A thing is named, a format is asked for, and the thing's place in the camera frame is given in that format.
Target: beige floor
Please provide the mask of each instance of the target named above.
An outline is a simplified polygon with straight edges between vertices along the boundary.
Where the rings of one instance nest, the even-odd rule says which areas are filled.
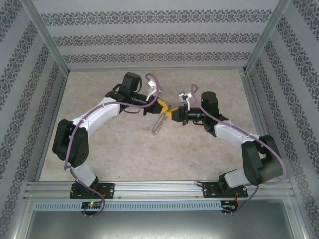
[[[126,72],[72,72],[64,92],[57,123],[76,118],[94,107]],[[145,94],[148,89],[142,76]],[[181,105],[180,91],[198,84],[197,96],[214,91],[220,112],[247,131],[255,132],[244,89],[237,70],[153,71],[163,87],[161,98],[172,106]],[[158,115],[121,113],[102,125],[89,140],[88,157],[100,180],[207,180],[218,179],[227,171],[242,166],[241,152],[222,139],[206,133],[202,126],[182,126],[167,120],[153,136],[151,129]],[[50,142],[42,181],[73,180],[63,170],[63,162],[52,152]]]

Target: striped wall pattern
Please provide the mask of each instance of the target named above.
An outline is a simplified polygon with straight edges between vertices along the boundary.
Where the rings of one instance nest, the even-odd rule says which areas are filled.
[[[11,24],[21,11],[22,4],[18,0],[8,0],[3,3],[0,11],[0,42],[5,37]]]
[[[313,0],[293,0],[250,72],[310,238],[319,238],[319,22]]]
[[[316,40],[319,40],[319,6],[314,0],[293,0]]]
[[[41,14],[47,26],[175,22],[265,22],[271,10],[158,10]]]
[[[68,67],[81,70],[243,67],[277,3],[34,1]]]
[[[137,44],[205,44],[256,43],[258,33],[186,33],[186,34],[128,34],[55,37],[57,46],[102,46]]]
[[[0,239],[38,170],[66,77],[17,0],[1,0]]]
[[[1,74],[1,88],[0,88],[0,110],[5,104],[5,99],[11,91],[12,84],[16,81],[16,77],[20,72],[21,66],[33,44],[38,32],[35,26],[30,21],[28,27],[23,32],[23,35],[10,58],[7,67]]]

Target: yellow object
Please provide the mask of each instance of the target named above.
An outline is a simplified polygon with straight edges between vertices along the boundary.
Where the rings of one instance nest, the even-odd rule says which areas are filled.
[[[179,107],[175,107],[175,108],[173,108],[173,109],[167,111],[166,116],[171,119],[171,113],[172,113],[173,111],[178,110],[178,109],[179,109]]]
[[[164,112],[166,112],[167,110],[168,110],[168,105],[164,102],[164,101],[162,101],[160,98],[158,98],[158,103],[161,105],[161,106],[163,106],[163,109],[161,110],[161,114],[162,113],[164,113]]]

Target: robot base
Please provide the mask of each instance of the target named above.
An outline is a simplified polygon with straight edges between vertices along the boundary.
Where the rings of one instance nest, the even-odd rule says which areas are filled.
[[[237,196],[237,198],[247,198],[247,188],[245,186],[238,186],[236,188],[227,187],[223,190],[221,182],[197,182],[197,186],[203,190],[204,198],[231,198]]]
[[[105,199],[113,199],[114,196],[114,183],[97,183],[94,187],[95,191],[101,193]],[[82,185],[73,183],[70,192],[70,199],[100,199],[101,197],[92,193]]]

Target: white bracket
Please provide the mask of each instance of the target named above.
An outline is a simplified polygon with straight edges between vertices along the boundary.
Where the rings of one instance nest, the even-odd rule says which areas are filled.
[[[182,103],[185,103],[187,102],[187,108],[188,108],[188,111],[190,110],[190,102],[189,102],[189,99],[192,98],[193,96],[191,95],[191,93],[187,93],[185,94],[185,91],[182,91],[181,93],[179,93],[178,95],[180,101]]]
[[[148,96],[146,98],[146,101],[148,101],[151,96],[156,96],[156,91],[157,91],[157,85],[156,85],[156,82],[153,79],[151,79],[148,82],[148,85],[150,86],[150,88],[149,88],[149,94],[148,94]],[[162,93],[162,92],[163,92],[163,89],[159,85],[159,93]]]

